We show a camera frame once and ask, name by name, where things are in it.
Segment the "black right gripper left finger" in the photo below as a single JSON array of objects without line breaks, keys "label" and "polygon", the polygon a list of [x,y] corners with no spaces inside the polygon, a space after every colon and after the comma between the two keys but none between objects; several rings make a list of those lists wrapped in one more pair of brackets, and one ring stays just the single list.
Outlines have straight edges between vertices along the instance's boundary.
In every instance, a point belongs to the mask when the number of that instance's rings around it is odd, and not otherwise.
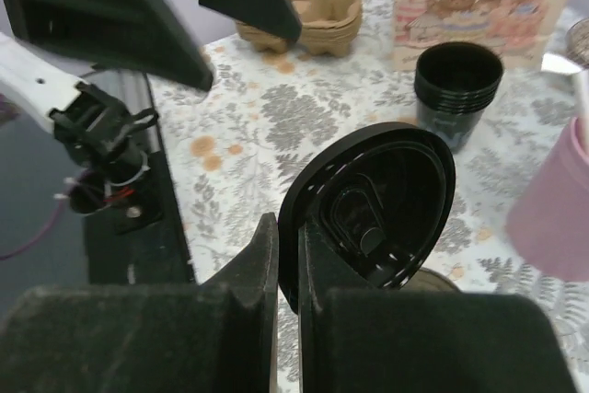
[{"label": "black right gripper left finger", "polygon": [[1,327],[5,392],[273,392],[279,234],[206,283],[37,287]]}]

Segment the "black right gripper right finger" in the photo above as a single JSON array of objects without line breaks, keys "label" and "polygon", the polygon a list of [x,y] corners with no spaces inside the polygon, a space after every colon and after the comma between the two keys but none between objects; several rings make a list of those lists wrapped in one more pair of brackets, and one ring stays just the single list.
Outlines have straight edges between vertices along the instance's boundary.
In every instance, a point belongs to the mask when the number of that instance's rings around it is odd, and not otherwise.
[{"label": "black right gripper right finger", "polygon": [[370,286],[314,223],[298,234],[305,392],[573,392],[553,328],[519,295]]}]

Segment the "black plastic cup lid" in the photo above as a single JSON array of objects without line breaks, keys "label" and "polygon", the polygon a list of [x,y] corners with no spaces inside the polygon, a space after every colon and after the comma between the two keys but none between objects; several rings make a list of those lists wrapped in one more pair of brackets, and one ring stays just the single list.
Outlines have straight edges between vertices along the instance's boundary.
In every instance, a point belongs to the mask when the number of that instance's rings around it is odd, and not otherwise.
[{"label": "black plastic cup lid", "polygon": [[298,232],[320,236],[378,288],[402,287],[429,257],[448,219],[455,160],[439,136],[409,123],[375,123],[316,155],[285,193],[278,215],[279,285],[299,309]]}]

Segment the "dark translucent printed cup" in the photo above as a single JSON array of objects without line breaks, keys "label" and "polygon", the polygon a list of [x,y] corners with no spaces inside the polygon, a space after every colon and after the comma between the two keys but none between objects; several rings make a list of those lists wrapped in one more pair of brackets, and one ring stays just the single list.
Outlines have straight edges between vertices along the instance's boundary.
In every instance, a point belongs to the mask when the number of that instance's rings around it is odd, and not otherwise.
[{"label": "dark translucent printed cup", "polygon": [[430,269],[419,269],[401,289],[416,292],[460,292],[455,283]]}]

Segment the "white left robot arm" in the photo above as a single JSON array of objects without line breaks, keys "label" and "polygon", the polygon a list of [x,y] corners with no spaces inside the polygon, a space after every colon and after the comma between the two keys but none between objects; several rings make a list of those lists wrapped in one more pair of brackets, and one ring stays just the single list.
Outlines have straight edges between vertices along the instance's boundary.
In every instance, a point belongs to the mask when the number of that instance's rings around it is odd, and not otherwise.
[{"label": "white left robot arm", "polygon": [[145,150],[134,136],[156,110],[131,112],[37,50],[209,91],[214,72],[166,0],[3,0],[11,33],[1,38],[1,91],[101,182],[89,208],[145,214],[158,206]]}]

